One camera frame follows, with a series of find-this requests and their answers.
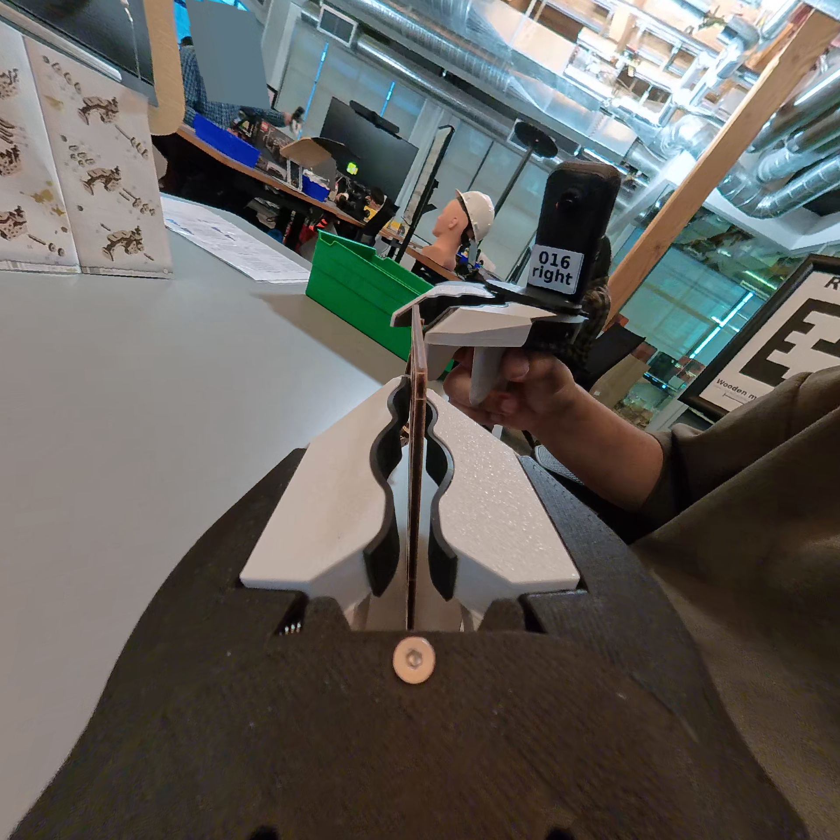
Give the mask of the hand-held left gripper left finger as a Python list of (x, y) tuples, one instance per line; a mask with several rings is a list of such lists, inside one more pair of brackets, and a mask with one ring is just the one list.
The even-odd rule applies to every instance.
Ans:
[(406, 627), (409, 387), (391, 379), (310, 442), (243, 586), (332, 598), (352, 629)]

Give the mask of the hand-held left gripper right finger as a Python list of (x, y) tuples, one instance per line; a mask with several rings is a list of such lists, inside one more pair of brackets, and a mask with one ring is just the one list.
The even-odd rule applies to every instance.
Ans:
[(491, 432), (427, 395), (430, 580), (478, 627), (490, 605), (581, 583), (522, 461)]

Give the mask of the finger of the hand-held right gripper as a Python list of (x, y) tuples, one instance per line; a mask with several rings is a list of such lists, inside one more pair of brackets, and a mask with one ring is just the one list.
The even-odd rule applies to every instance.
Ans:
[(478, 406), (497, 387), (504, 353), (525, 344), (536, 318), (537, 309), (527, 305), (447, 309), (425, 331), (428, 374), (441, 375), (457, 350), (472, 348), (469, 404)]
[(392, 327), (410, 327), (412, 311), (418, 308), (419, 318), (426, 327), (442, 318), (454, 308), (472, 308), (497, 301), (497, 294), (479, 282), (441, 282), (395, 310)]

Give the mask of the laser-cut wooden puzzle sheet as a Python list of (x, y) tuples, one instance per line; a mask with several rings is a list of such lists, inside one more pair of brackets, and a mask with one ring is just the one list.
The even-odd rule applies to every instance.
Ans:
[(412, 347), (409, 360), (411, 401), (407, 422), (408, 509), (406, 550), (406, 630), (410, 632), (414, 630), (416, 623), (418, 541), (422, 510), (427, 401), (427, 353), (424, 342), (424, 323), (417, 304), (414, 304), (411, 308), (411, 317)]

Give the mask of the grey desk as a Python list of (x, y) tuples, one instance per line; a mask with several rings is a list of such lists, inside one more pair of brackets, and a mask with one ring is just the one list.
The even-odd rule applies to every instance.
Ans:
[(310, 442), (408, 364), (183, 257), (2, 280), (4, 838), (490, 833), (490, 637), (239, 579)]

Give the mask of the person's right hand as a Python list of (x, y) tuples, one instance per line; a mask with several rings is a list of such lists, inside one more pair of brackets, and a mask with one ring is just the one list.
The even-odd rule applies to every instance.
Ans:
[(494, 387), (483, 402), (470, 402), (476, 350), (461, 349), (444, 380), (449, 403), (484, 427), (502, 426), (544, 443), (549, 429), (581, 394), (570, 370), (549, 353), (505, 350)]

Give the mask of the wooden ceiling beam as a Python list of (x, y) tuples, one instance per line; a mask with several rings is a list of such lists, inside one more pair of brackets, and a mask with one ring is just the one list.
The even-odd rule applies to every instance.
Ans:
[(612, 273), (611, 321), (655, 268), (711, 191), (737, 163), (762, 126), (838, 36), (838, 17), (805, 5), (807, 16), (764, 68), (745, 99)]

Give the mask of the thin black-framed screen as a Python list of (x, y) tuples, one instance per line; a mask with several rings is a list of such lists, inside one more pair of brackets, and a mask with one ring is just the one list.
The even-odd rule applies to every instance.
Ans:
[(455, 127), (451, 124), (439, 126), (436, 130), (403, 214), (403, 223), (407, 231), (414, 231), (423, 215), (432, 207), (432, 196), (438, 183), (438, 170), (454, 133)]

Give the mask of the black monitor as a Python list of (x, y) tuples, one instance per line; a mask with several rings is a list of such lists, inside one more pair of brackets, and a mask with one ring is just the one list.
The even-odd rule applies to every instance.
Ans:
[(332, 98), (317, 141), (331, 151), (339, 175), (399, 196), (417, 157), (417, 147), (367, 119), (351, 104)]

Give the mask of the printed paper sheet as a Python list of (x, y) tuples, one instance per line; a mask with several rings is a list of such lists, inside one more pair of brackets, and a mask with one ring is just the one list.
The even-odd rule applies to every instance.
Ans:
[(271, 285), (306, 283), (311, 269), (204, 206), (161, 195), (164, 223), (250, 279)]

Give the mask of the framed black-white marker sign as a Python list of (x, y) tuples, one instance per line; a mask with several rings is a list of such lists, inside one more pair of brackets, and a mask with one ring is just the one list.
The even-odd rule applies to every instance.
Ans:
[(802, 372), (839, 364), (839, 258), (809, 255), (679, 400), (715, 422)]

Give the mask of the blue plastic bin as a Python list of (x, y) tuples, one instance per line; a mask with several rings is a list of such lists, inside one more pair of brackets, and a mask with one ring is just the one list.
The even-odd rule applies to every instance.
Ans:
[(222, 129), (198, 112), (193, 118), (192, 127), (196, 137), (216, 151), (249, 168), (256, 167), (259, 151), (236, 133)]

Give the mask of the tan curved cardboard strip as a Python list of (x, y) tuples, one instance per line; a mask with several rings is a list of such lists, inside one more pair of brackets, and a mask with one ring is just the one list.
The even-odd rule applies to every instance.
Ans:
[(149, 105), (152, 135), (176, 133), (185, 116), (186, 102), (173, 1), (144, 1), (157, 104)]

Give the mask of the folded model instruction booklet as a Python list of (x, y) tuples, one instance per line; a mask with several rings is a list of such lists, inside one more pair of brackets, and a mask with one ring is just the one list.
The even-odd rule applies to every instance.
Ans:
[(148, 102), (1, 28), (1, 268), (168, 278)]

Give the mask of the large dark screen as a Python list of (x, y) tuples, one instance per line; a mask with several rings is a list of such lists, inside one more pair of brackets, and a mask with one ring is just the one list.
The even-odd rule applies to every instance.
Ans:
[(132, 81), (154, 83), (144, 1), (10, 1), (2, 9), (127, 72)]

